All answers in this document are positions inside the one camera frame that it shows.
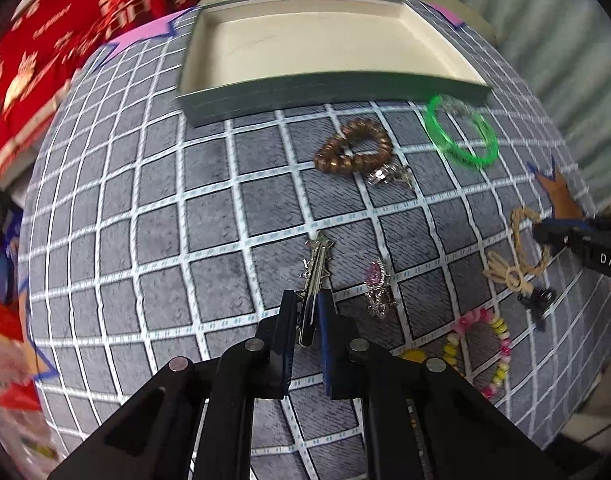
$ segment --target curtain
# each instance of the curtain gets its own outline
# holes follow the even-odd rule
[[[556,122],[594,199],[611,199],[611,20],[596,0],[460,0]]]

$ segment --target green bracelet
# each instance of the green bracelet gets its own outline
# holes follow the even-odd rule
[[[445,130],[439,124],[437,119],[437,109],[443,108],[451,113],[469,114],[470,120],[479,130],[481,137],[485,140],[485,147],[487,152],[485,156],[476,156],[472,153],[464,150],[457,146],[457,143],[445,133]],[[435,95],[430,100],[428,107],[426,108],[425,114],[423,115],[425,122],[426,132],[428,133],[429,139],[434,143],[437,149],[448,156],[450,159],[455,160],[464,166],[470,168],[476,168],[480,170],[485,168],[494,162],[499,156],[499,141],[494,133],[492,127],[488,124],[483,116],[478,112],[473,112],[462,102],[454,100],[452,98],[444,98],[440,95]]]

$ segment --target table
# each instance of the table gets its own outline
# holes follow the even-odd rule
[[[456,317],[494,307],[515,346],[492,402],[539,446],[566,422],[611,345],[609,280],[559,254],[534,280],[559,292],[541,333],[508,290],[484,279],[482,257],[490,248],[511,258],[512,208],[550,212],[525,161],[546,170],[554,155],[583,208],[594,205],[553,122],[499,53],[471,28],[410,5],[494,87],[481,111],[500,157],[486,171],[437,154],[422,103],[320,104],[189,127],[173,98],[195,11],[176,20],[176,38],[135,44],[101,70],[90,61],[42,146],[21,240],[32,337],[60,372],[38,387],[63,454],[171,357],[212,358],[252,336],[282,290],[303,285],[305,241],[322,228],[336,241],[329,267],[339,310],[362,335],[395,353],[441,355]],[[314,170],[323,140],[357,116],[383,124],[412,167],[413,189]],[[483,149],[465,121],[442,120]],[[536,261],[527,230],[523,237]],[[383,321],[368,317],[361,286],[377,257],[394,273],[398,302]],[[487,384],[497,349],[491,332],[472,330],[459,369]],[[297,348],[289,397],[257,402],[259,480],[365,473],[360,405],[329,401],[320,371],[317,342]]]

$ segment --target red object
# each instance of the red object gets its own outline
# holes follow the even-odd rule
[[[2,306],[0,306],[0,334],[12,341],[23,341],[23,331],[18,314]]]
[[[198,0],[36,0],[0,41],[0,104],[25,58],[29,84],[0,114],[0,177],[49,126],[74,73],[106,41]]]
[[[32,381],[27,384],[10,384],[10,387],[0,394],[0,407],[24,412],[40,412],[42,409]]]

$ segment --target red fabric with white print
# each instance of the red fabric with white print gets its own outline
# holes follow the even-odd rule
[[[0,41],[0,177],[106,41],[198,0],[36,0]]]

